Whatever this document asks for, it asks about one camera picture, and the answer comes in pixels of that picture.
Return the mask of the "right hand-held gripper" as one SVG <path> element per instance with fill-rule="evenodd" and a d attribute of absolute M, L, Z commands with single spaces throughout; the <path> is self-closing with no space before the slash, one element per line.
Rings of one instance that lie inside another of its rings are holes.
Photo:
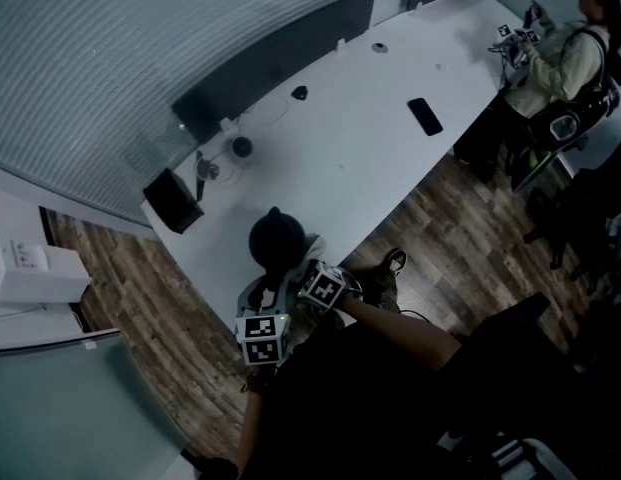
<path fill-rule="evenodd" d="M 319 260 L 312 260 L 297 296 L 320 309 L 330 310 L 347 287 L 345 271 Z"/>

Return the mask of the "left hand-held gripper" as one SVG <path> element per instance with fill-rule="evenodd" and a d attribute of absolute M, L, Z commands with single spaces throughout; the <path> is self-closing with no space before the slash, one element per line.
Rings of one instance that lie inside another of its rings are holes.
<path fill-rule="evenodd" d="M 295 300 L 289 280 L 284 278 L 276 291 L 264 282 L 264 276 L 252 282 L 237 301 L 234 336 L 248 366 L 281 363 L 291 336 Z"/>

